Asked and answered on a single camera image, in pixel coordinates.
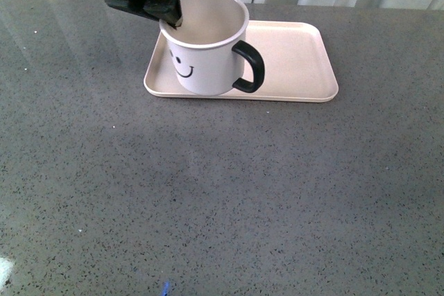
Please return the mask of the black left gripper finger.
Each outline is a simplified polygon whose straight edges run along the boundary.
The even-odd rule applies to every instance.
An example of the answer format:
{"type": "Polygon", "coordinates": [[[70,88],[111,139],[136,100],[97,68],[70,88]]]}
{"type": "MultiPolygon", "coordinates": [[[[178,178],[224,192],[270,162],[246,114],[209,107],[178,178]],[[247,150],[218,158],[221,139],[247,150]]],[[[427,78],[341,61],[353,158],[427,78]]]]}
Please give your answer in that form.
{"type": "Polygon", "coordinates": [[[182,25],[180,0],[145,0],[142,8],[157,21],[165,21],[174,29],[182,25]]]}

